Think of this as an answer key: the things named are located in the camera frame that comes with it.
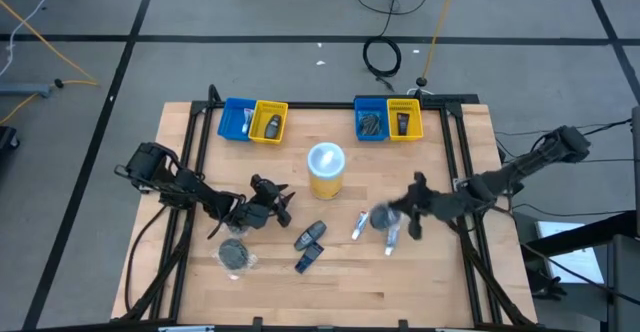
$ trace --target white lid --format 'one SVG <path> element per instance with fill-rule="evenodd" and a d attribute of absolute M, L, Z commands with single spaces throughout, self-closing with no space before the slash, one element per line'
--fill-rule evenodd
<path fill-rule="evenodd" d="M 321 179 L 331 180 L 344 171 L 346 158 L 342 148 L 335 143 L 323 142 L 311 148 L 307 165 L 311 173 Z"/>

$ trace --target blue bin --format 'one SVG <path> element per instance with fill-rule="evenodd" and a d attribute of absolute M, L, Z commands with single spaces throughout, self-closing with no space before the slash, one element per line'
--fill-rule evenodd
<path fill-rule="evenodd" d="M 383 141 L 389 137 L 386 98 L 356 98 L 353 102 L 353 108 L 356 119 L 356 136 L 360 141 Z M 369 114 L 374 114 L 380 119 L 380 131 L 377 135 L 363 135 L 360 133 L 360 119 Z"/>
<path fill-rule="evenodd" d="M 229 140 L 249 141 L 249 133 L 242 133 L 245 108 L 255 110 L 256 100 L 245 98 L 227 99 L 224 104 L 220 125 L 218 126 L 218 135 Z"/>

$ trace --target yellow cup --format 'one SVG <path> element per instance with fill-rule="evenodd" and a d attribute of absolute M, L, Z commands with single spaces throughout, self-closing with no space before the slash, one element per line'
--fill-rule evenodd
<path fill-rule="evenodd" d="M 311 193 L 319 199 L 333 199 L 342 189 L 346 158 L 335 143 L 319 143 L 309 151 L 307 166 Z"/>

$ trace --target black floor line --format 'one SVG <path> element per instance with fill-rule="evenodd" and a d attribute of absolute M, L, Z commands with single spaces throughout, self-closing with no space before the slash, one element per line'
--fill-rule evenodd
<path fill-rule="evenodd" d="M 157 43 L 364 43 L 371 36 L 186 36 L 141 35 L 138 42 Z M 428 44 L 431 36 L 387 36 L 398 44 Z M 602 46 L 606 38 L 439 37 L 437 44 L 494 46 Z"/>
<path fill-rule="evenodd" d="M 42 35 L 50 42 L 127 42 L 128 35 Z M 0 41 L 8 41 L 8 34 L 0 34 Z M 196 36 L 196 35 L 138 35 L 135 42 L 154 43 L 364 43 L 371 36 Z M 388 36 L 398 44 L 428 44 L 431 36 Z M 20 34 L 17 42 L 39 41 L 34 35 Z M 604 46 L 613 43 L 609 38 L 574 37 L 447 37 L 437 39 L 437 44 L 487 45 L 487 46 Z M 640 46 L 640 38 L 616 39 L 625 46 Z"/>
<path fill-rule="evenodd" d="M 602 23 L 602 28 L 607 34 L 607 38 L 611 41 L 613 45 L 613 50 L 616 54 L 616 58 L 618 58 L 618 63 L 620 63 L 620 68 L 622 68 L 622 72 L 624 73 L 625 78 L 627 79 L 627 83 L 629 83 L 629 87 L 633 92 L 633 95 L 636 97 L 636 100 L 640 102 L 640 83 L 638 83 L 638 77 L 636 76 L 635 69 L 629 62 L 629 57 L 627 57 L 627 53 L 624 50 L 624 42 L 633 42 L 628 45 L 637 45 L 637 41 L 624 39 L 618 39 L 618 35 L 616 34 L 615 29 L 613 28 L 613 24 L 607 15 L 607 11 L 604 9 L 601 0 L 591 0 L 593 4 L 593 8 L 596 10 L 598 14 L 598 18 L 600 19 L 600 23 Z"/>
<path fill-rule="evenodd" d="M 9 41 L 11 35 L 0 34 L 0 41 Z M 49 42 L 127 42 L 128 35 L 68 35 L 50 34 L 42 35 Z M 16 34 L 13 38 L 16 42 L 40 41 L 38 37 L 31 34 Z"/>
<path fill-rule="evenodd" d="M 138 13 L 136 14 L 133 26 L 131 27 L 131 33 L 129 34 L 127 44 L 124 47 L 122 56 L 120 57 L 120 62 L 111 82 L 109 93 L 107 94 L 102 111 L 100 112 L 100 117 L 98 118 L 93 136 L 91 137 L 89 149 L 87 150 L 78 179 L 76 180 L 73 192 L 71 193 L 69 204 L 67 205 L 64 217 L 62 218 L 62 223 L 58 229 L 56 239 L 53 243 L 53 247 L 51 248 L 51 252 L 49 253 L 49 258 L 47 259 L 44 271 L 40 277 L 40 282 L 36 288 L 35 295 L 31 300 L 29 311 L 27 312 L 27 316 L 22 326 L 23 330 L 32 330 L 38 326 L 38 321 L 42 315 L 42 310 L 44 309 L 58 266 L 60 265 L 64 248 L 67 245 L 73 223 L 75 222 L 78 214 L 82 196 L 84 195 L 87 183 L 89 182 L 89 176 L 91 175 L 93 165 L 96 161 L 100 144 L 102 143 L 102 138 L 104 137 L 104 132 L 107 128 L 109 117 L 111 116 L 111 111 L 113 110 L 129 61 L 131 60 L 131 54 L 133 53 L 133 47 L 135 45 L 135 37 L 140 33 L 140 28 L 142 27 L 142 22 L 144 21 L 147 9 L 149 8 L 150 1 L 151 0 L 142 0 L 140 7 L 138 8 Z"/>

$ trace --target yellow cable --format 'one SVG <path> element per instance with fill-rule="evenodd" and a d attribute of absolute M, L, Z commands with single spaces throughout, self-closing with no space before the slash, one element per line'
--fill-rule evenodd
<path fill-rule="evenodd" d="M 16 13 L 16 11 L 14 11 L 11 7 L 9 7 L 9 5 L 7 5 L 3 0 L 0 0 L 0 5 L 2 5 L 2 7 L 4 7 L 7 11 L 9 11 L 9 13 L 11 15 L 13 15 L 13 17 L 15 17 L 20 22 L 22 22 L 24 24 L 24 26 L 27 27 L 29 29 L 29 31 L 31 31 L 31 33 L 36 35 L 36 37 L 38 37 L 40 39 L 40 41 L 42 41 L 42 43 L 44 43 L 47 47 L 49 47 L 49 49 L 51 51 L 53 51 L 58 57 L 60 57 L 63 61 L 67 62 L 71 67 L 73 67 L 76 70 L 78 70 L 78 72 L 82 73 L 89 80 L 94 82 L 96 86 L 98 85 L 98 81 L 95 78 L 93 78 L 93 76 L 91 76 L 90 74 L 85 72 L 82 68 L 80 68 L 80 66 L 78 66 L 75 63 L 73 63 L 70 59 L 65 57 L 65 55 L 60 53 L 55 47 L 53 47 L 51 45 L 51 43 L 49 43 L 44 37 L 42 37 L 40 35 L 40 33 L 38 33 L 38 31 L 36 31 L 33 27 L 31 27 L 31 25 L 27 21 L 25 21 L 22 17 L 20 17 L 20 15 L 18 13 Z"/>
<path fill-rule="evenodd" d="M 62 84 L 68 85 L 68 84 L 85 84 L 85 85 L 90 85 L 90 86 L 97 86 L 98 84 L 96 82 L 92 82 L 92 81 L 81 81 L 81 80 L 68 80 L 68 81 L 62 81 Z M 56 87 L 55 83 L 52 83 L 50 85 L 51 87 Z M 20 102 L 20 104 L 18 104 L 5 118 L 3 118 L 2 120 L 0 120 L 0 125 L 5 124 L 7 121 L 9 121 L 14 114 L 16 114 L 16 112 L 18 112 L 18 110 L 24 106 L 27 105 L 27 103 L 31 102 L 31 100 L 37 96 L 37 93 L 32 94 L 31 96 L 25 98 L 24 101 Z"/>
<path fill-rule="evenodd" d="M 431 38 L 431 47 L 429 48 L 429 56 L 427 57 L 427 64 L 424 66 L 424 72 L 422 72 L 422 78 L 426 78 L 427 72 L 429 72 L 429 66 L 431 65 L 431 59 L 433 58 L 433 51 L 436 49 L 436 39 L 438 39 L 440 28 L 442 27 L 444 20 L 447 17 L 447 13 L 449 12 L 449 5 L 451 5 L 451 0 L 446 0 L 444 2 L 444 6 L 442 6 L 442 11 L 440 11 L 440 18 L 438 18 L 438 24 L 436 24 L 436 31 L 433 33 L 433 37 Z"/>
<path fill-rule="evenodd" d="M 19 104 L 19 105 L 17 105 L 17 106 L 16 106 L 16 107 L 11 111 L 11 112 L 9 112 L 9 114 L 8 114 L 5 118 L 3 118 L 3 119 L 0 121 L 0 125 L 3 125 L 3 124 L 5 124 L 8 120 L 10 120 L 10 119 L 11 119 L 11 117 L 13 117 L 13 115 L 14 115 L 14 114 L 16 114 L 16 112 L 18 112 L 18 110 L 19 110 L 20 108 L 24 107 L 27 103 L 31 102 L 31 100 L 32 100 L 35 96 L 37 96 L 37 95 L 38 95 L 37 93 L 34 93 L 34 94 L 32 94 L 31 96 L 27 97 L 24 101 L 20 102 L 20 104 Z"/>
<path fill-rule="evenodd" d="M 97 86 L 98 83 L 97 82 L 93 82 L 93 81 L 81 81 L 81 80 L 68 80 L 68 81 L 62 81 L 62 84 L 86 84 L 89 86 Z"/>

